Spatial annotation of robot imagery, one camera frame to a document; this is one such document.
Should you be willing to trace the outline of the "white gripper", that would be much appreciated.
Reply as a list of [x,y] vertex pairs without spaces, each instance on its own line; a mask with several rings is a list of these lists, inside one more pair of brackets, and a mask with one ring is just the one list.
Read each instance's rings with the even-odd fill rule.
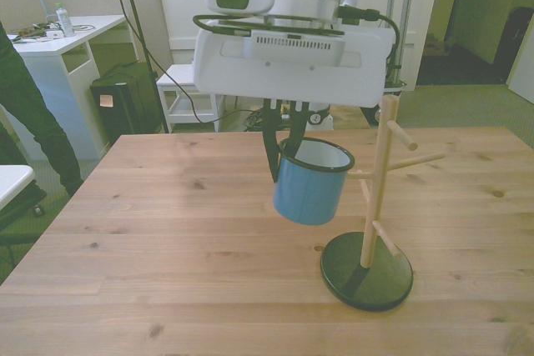
[[[194,85],[217,93],[290,101],[293,158],[309,119],[309,103],[370,108],[385,91],[386,59],[395,34],[390,28],[355,28],[340,37],[254,30],[230,36],[201,30],[194,50]],[[279,173],[276,132],[282,102],[263,102],[261,127],[271,177]]]

